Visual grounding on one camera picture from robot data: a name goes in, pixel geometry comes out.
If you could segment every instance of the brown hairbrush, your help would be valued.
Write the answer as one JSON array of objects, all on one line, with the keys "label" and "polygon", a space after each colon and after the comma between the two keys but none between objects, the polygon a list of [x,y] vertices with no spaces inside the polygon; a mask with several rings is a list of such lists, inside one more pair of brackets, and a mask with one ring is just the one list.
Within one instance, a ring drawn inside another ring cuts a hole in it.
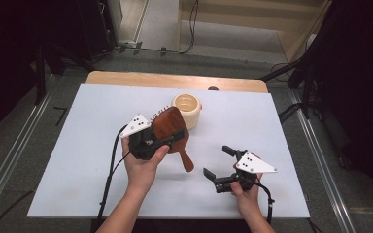
[{"label": "brown hairbrush", "polygon": [[158,116],[155,117],[152,123],[152,130],[157,140],[162,140],[171,135],[184,130],[184,138],[176,141],[171,145],[171,149],[168,153],[178,152],[184,164],[184,168],[187,172],[193,170],[193,162],[185,151],[187,140],[189,139],[189,132],[184,122],[183,116],[177,107],[170,107],[161,111]]}]

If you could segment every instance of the wrist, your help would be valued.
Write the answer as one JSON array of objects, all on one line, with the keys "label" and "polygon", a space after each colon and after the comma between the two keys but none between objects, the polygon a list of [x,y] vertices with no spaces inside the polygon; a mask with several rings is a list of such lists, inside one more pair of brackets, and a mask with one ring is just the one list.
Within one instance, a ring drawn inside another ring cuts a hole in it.
[{"label": "wrist", "polygon": [[259,216],[262,216],[262,212],[261,212],[258,204],[251,205],[249,208],[246,208],[246,209],[240,210],[240,211],[241,211],[241,216],[245,220],[254,219],[254,218],[257,218]]},{"label": "wrist", "polygon": [[149,189],[145,187],[141,187],[138,185],[133,185],[131,183],[128,184],[128,187],[125,191],[125,196],[130,196],[133,198],[141,198],[144,199],[147,196]]}]

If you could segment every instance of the metal frame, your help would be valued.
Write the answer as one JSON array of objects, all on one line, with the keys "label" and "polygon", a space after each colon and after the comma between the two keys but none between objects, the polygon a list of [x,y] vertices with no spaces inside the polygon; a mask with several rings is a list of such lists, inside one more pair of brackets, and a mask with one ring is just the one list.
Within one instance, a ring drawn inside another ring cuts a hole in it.
[{"label": "metal frame", "polygon": [[[293,89],[289,90],[289,95],[292,103],[301,103],[300,97]],[[317,168],[320,171],[323,185],[325,187],[329,201],[331,202],[332,209],[338,219],[340,228],[344,233],[355,233],[356,229],[354,228],[353,222],[341,196],[341,193],[326,163],[325,157],[320,147],[320,143],[318,142],[313,126],[311,125],[311,121],[309,119],[306,119],[301,110],[298,110],[297,114],[302,129],[304,130],[305,136],[307,138],[308,144],[311,148],[314,160],[317,164]]]},{"label": "metal frame", "polygon": [[59,78],[55,75],[49,76],[47,81],[47,94],[44,96],[44,99],[41,101],[41,103],[33,108],[28,120],[23,125],[22,129],[17,135],[17,139],[15,140],[7,157],[2,163],[0,167],[0,194],[2,193],[15,167],[17,166],[17,161],[21,157],[23,149],[28,143],[29,138],[31,137],[39,119],[41,118],[46,106],[48,105],[48,102],[51,98],[52,90],[56,86],[58,80]]}]

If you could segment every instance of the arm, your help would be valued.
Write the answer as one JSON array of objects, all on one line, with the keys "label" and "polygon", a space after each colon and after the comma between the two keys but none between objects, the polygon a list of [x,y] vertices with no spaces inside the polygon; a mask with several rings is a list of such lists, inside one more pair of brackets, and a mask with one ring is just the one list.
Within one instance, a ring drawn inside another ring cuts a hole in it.
[{"label": "arm", "polygon": [[271,225],[265,220],[258,204],[259,187],[253,187],[244,191],[237,182],[231,183],[232,194],[237,198],[238,210],[252,233],[270,233],[275,232]]},{"label": "arm", "polygon": [[[128,139],[122,139],[122,153],[129,153]],[[136,159],[129,154],[125,159],[128,187],[114,210],[99,227],[98,233],[131,232],[142,202],[153,185],[156,168],[168,152],[168,146],[160,147],[150,160]]]}]

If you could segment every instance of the white table surface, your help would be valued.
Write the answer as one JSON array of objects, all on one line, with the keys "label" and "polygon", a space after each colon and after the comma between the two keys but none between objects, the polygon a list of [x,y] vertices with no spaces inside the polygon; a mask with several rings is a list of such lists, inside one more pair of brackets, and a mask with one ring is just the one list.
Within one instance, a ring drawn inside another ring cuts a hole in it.
[{"label": "white table surface", "polygon": [[[198,125],[189,131],[186,152],[195,168],[187,173],[177,153],[168,154],[141,208],[143,218],[241,218],[235,197],[216,193],[203,168],[217,177],[230,176],[235,157],[223,145],[248,150],[278,169],[262,183],[275,199],[273,217],[309,217],[281,124],[270,94],[81,85],[51,159],[29,209],[31,217],[96,217],[118,131],[136,114],[152,117],[182,93],[202,102]],[[121,147],[117,149],[118,162]],[[123,163],[117,168],[104,216],[108,216],[127,185]],[[267,214],[267,196],[259,191]]]}]

